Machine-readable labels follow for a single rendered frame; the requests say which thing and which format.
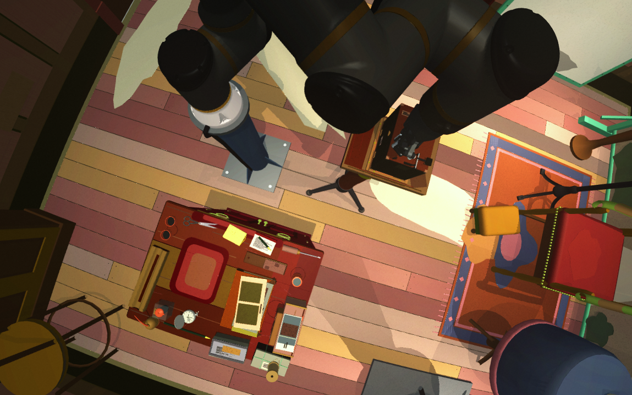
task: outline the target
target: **blue rug border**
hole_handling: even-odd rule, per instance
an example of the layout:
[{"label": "blue rug border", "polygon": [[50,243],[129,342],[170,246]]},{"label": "blue rug border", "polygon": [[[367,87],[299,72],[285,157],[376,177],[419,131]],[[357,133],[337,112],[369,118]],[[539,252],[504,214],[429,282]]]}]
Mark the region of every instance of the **blue rug border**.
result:
[{"label": "blue rug border", "polygon": [[[521,158],[525,158],[529,161],[535,162],[544,168],[548,168],[552,171],[556,171],[557,173],[566,175],[567,177],[576,179],[582,184],[582,186],[591,184],[591,177],[586,174],[580,173],[573,168],[539,155],[539,153],[532,152],[527,148],[521,147],[512,142],[503,140],[496,135],[490,134],[489,140],[486,144],[486,158],[483,163],[481,178],[479,178],[479,193],[475,196],[476,200],[474,201],[474,207],[479,204],[479,196],[486,196],[488,194],[489,187],[491,186],[491,175],[493,174],[493,171],[486,170],[493,170],[493,165],[494,161],[496,160],[496,153],[498,151],[498,148],[502,148],[506,151],[514,153],[515,155],[520,156]],[[491,164],[491,168],[486,167],[487,163]],[[585,207],[588,199],[588,191],[580,192],[580,207]],[[450,303],[448,304],[446,315],[443,318],[442,330],[440,331],[440,334],[443,334],[444,336],[454,337],[455,339],[459,339],[460,341],[486,344],[486,337],[484,337],[483,334],[455,327],[455,317],[457,316],[458,310],[460,309],[461,296],[463,296],[463,293],[465,291],[465,283],[464,281],[460,280],[460,277],[463,277],[465,281],[469,280],[468,275],[469,268],[471,267],[471,262],[466,260],[466,258],[468,258],[468,255],[466,254],[465,248],[465,253],[461,256],[460,259],[460,269],[455,278],[453,293],[452,295],[450,295]],[[561,296],[559,301],[559,308],[557,311],[557,318],[555,319],[554,324],[562,328],[564,315],[567,312],[567,305],[569,304],[569,296],[564,294],[560,295]]]}]

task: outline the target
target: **tripod stand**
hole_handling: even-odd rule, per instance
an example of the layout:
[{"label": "tripod stand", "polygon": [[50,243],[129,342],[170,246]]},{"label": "tripod stand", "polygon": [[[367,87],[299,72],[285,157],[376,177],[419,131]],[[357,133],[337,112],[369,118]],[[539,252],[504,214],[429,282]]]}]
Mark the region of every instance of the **tripod stand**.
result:
[{"label": "tripod stand", "polygon": [[527,199],[529,197],[537,197],[537,196],[546,196],[546,195],[554,195],[555,199],[552,201],[550,205],[551,209],[554,209],[554,205],[557,204],[559,199],[567,196],[568,194],[576,194],[583,191],[599,191],[601,189],[616,189],[616,188],[630,188],[632,186],[632,181],[623,181],[622,183],[612,183],[612,184],[599,184],[599,185],[588,185],[588,186],[563,186],[552,181],[546,174],[545,169],[540,169],[540,175],[545,178],[548,183],[553,184],[554,188],[549,192],[540,192],[539,194],[530,194],[530,195],[522,195],[517,196],[516,198],[521,201],[522,199]]},{"label": "tripod stand", "polygon": [[338,189],[338,192],[340,193],[349,193],[352,197],[352,200],[354,200],[355,204],[357,204],[357,210],[359,212],[364,212],[364,207],[362,207],[362,204],[360,204],[359,199],[357,199],[357,195],[355,194],[355,191],[352,190],[352,188],[354,188],[355,185],[366,181],[367,179],[369,178],[364,178],[357,173],[353,173],[352,171],[345,171],[345,173],[342,176],[339,176],[333,184],[319,186],[316,189],[308,189],[308,191],[306,191],[306,196],[311,196],[311,194],[317,194],[318,192],[322,191],[329,191],[330,189]]}]

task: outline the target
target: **screwdriver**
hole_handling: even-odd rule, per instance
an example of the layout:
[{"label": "screwdriver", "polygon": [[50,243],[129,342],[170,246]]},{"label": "screwdriver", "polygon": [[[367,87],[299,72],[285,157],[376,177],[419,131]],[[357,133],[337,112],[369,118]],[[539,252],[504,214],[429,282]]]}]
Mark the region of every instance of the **screwdriver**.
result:
[{"label": "screwdriver", "polygon": [[321,257],[317,257],[316,255],[302,253],[298,248],[291,247],[290,245],[282,245],[281,250],[284,251],[285,253],[290,253],[294,255],[299,255],[299,254],[308,255],[310,257],[321,259]]}]

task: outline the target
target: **yellow cushion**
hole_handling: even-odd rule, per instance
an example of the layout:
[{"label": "yellow cushion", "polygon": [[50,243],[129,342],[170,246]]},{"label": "yellow cushion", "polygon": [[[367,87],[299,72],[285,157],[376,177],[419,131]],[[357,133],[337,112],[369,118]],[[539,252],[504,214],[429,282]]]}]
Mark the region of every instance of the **yellow cushion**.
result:
[{"label": "yellow cushion", "polygon": [[484,206],[476,211],[479,217],[477,234],[499,236],[521,232],[520,212],[516,206]]}]

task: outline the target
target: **whiteboard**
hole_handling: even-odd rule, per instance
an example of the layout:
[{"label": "whiteboard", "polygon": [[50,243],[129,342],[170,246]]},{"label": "whiteboard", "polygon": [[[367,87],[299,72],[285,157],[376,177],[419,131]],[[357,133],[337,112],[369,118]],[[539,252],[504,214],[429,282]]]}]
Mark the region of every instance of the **whiteboard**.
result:
[{"label": "whiteboard", "polygon": [[555,75],[577,86],[632,61],[632,0],[507,0],[499,10],[516,8],[552,26],[560,50]]}]

